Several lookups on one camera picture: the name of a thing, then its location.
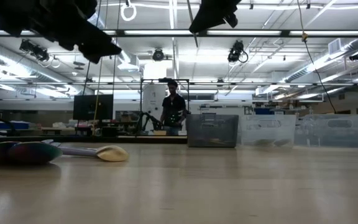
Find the monitor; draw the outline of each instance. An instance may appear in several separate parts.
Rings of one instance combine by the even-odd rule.
[[[93,120],[96,97],[96,95],[74,96],[73,119]],[[112,119],[113,100],[113,95],[99,95],[96,120]]]

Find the person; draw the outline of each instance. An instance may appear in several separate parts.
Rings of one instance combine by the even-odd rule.
[[[168,82],[170,95],[165,97],[162,103],[163,111],[160,121],[164,125],[167,135],[179,135],[182,122],[186,118],[185,99],[177,93],[178,83],[171,80]]]

